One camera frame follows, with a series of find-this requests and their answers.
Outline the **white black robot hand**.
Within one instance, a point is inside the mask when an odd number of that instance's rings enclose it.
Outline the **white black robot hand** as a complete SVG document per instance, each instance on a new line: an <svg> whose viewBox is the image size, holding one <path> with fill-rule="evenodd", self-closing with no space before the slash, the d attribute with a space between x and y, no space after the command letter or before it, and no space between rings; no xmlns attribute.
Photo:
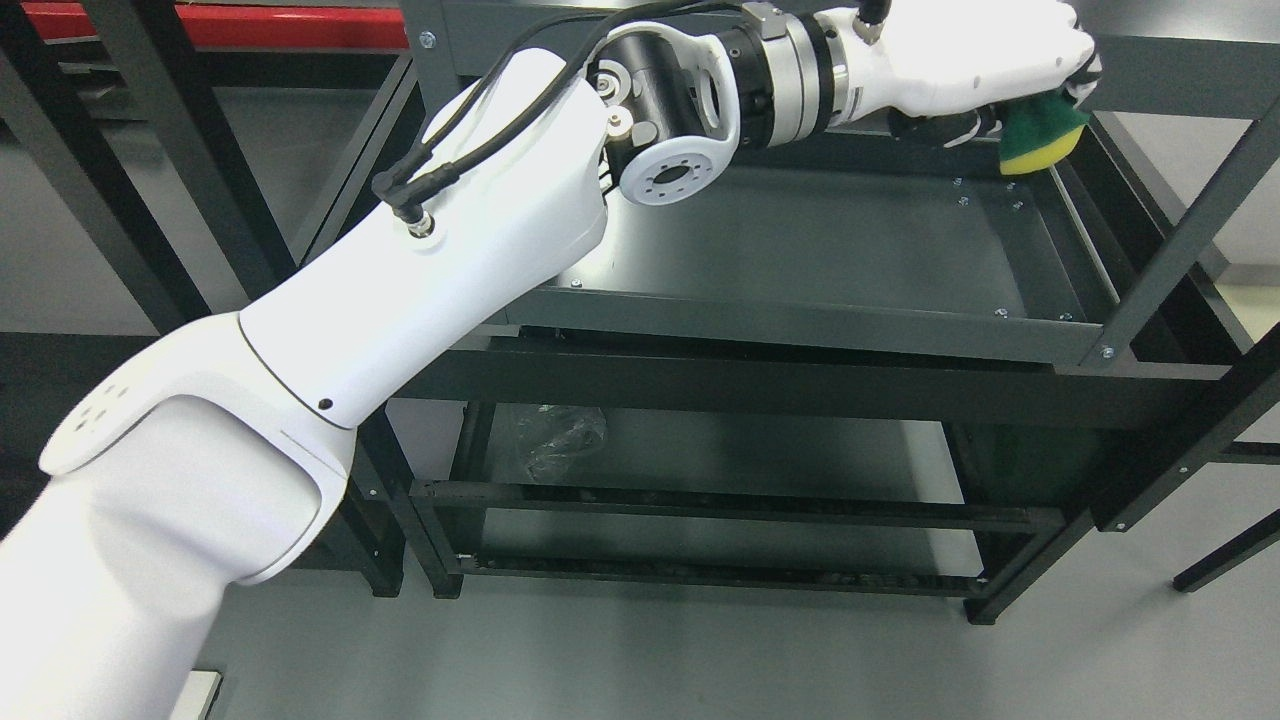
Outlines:
<svg viewBox="0 0 1280 720"><path fill-rule="evenodd" d="M952 117L1061 88L1080 104L1102 70L1093 37L1061 1L892 1L873 44L858 12L817 13L844 54L833 127L890 108Z"/></svg>

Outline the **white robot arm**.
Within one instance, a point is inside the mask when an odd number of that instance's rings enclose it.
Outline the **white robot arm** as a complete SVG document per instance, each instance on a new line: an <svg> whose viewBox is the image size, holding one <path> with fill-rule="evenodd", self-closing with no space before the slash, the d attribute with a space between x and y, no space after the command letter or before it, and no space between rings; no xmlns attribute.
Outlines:
<svg viewBox="0 0 1280 720"><path fill-rule="evenodd" d="M383 204L236 313L156 340L93 387L38 457L49 484L3 541L3 716L165 719L233 584L288 568L340 505L358 425L472 328L602 240L617 113L605 50L658 40L691 102L660 141L705 184L742 137L733 58L804 91L805 24L744 6L727 33L603 20L570 59L516 47L376 179Z"/></svg>

